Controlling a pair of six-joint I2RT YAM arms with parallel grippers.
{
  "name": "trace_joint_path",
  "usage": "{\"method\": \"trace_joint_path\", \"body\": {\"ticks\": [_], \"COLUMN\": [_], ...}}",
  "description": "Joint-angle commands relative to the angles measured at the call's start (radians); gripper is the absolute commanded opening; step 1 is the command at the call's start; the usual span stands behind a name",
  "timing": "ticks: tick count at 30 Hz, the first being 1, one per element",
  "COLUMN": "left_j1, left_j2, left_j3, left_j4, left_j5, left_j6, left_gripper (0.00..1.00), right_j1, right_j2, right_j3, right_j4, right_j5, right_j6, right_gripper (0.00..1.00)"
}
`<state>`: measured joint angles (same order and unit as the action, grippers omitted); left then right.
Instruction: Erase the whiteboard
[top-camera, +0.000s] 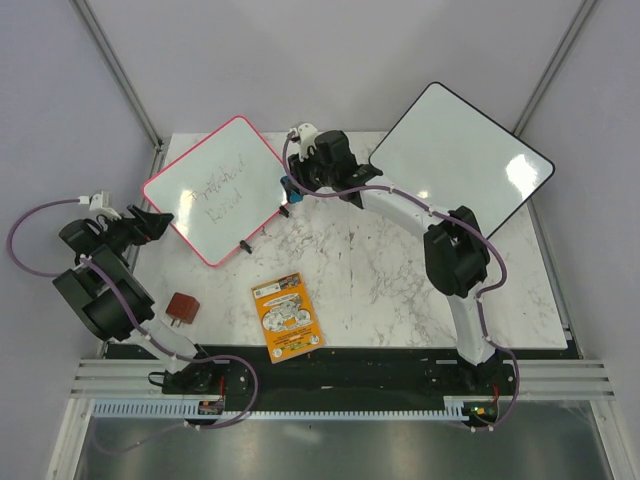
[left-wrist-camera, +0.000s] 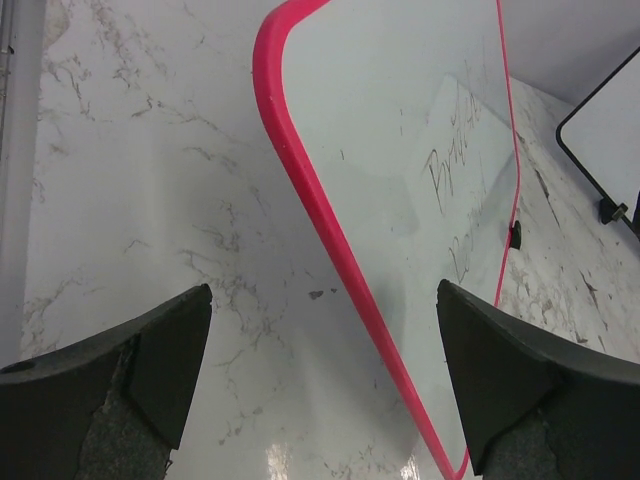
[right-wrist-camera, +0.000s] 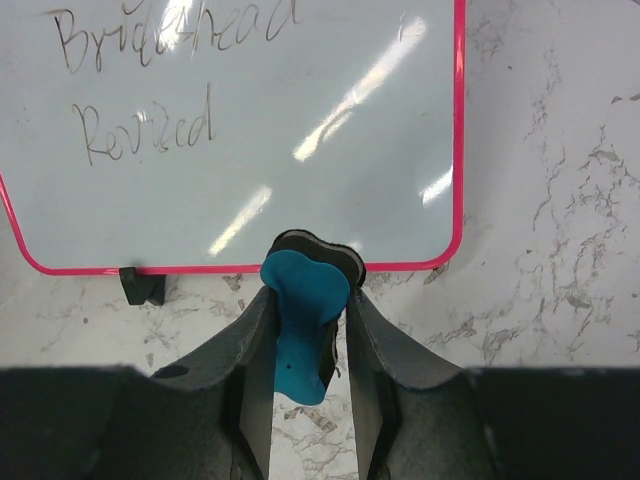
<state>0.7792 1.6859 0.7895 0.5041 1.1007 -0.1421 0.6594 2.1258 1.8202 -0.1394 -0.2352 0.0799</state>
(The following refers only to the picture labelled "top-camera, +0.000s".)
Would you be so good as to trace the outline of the blue whiteboard eraser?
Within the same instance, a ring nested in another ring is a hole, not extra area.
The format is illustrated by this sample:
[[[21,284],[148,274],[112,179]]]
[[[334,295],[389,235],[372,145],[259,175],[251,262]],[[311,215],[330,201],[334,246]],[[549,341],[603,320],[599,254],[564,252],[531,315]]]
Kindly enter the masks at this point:
[[[304,194],[300,191],[297,184],[290,176],[283,176],[280,179],[280,184],[283,188],[285,199],[288,204],[296,204],[303,200]]]

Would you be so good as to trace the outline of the pink framed whiteboard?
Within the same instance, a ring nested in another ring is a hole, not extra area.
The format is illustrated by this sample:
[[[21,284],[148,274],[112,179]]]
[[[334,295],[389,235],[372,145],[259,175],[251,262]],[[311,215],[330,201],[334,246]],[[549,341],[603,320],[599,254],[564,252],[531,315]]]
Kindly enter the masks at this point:
[[[172,228],[217,267],[287,205],[281,159],[244,116],[229,119],[142,186]]]

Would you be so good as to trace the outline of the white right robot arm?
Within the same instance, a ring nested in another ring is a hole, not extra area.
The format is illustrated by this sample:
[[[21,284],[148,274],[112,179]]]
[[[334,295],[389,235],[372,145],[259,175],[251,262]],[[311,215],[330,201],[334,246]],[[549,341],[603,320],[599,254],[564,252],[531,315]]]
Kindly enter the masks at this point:
[[[441,213],[425,201],[395,187],[383,172],[360,164],[346,134],[324,133],[304,123],[290,129],[282,154],[285,176],[280,183],[286,200],[297,203],[310,195],[338,198],[358,209],[377,213],[422,241],[427,278],[445,295],[457,335],[456,348],[465,361],[458,381],[467,392],[483,392],[494,381],[487,362],[497,346],[490,339],[481,305],[487,266],[495,249],[481,234],[472,210],[461,206]]]

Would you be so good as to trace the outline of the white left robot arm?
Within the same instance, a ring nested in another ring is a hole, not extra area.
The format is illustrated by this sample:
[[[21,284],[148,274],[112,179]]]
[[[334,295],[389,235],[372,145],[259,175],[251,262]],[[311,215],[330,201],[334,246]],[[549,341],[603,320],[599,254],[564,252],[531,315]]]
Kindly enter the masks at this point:
[[[133,276],[125,251],[159,240],[170,226],[170,213],[145,212],[130,205],[129,216],[103,224],[75,220],[59,232],[74,252],[75,266],[53,285],[84,326],[102,341],[131,340],[163,362],[170,374],[185,370],[185,382],[208,393],[219,382],[219,369],[188,338],[155,318],[155,301]]]

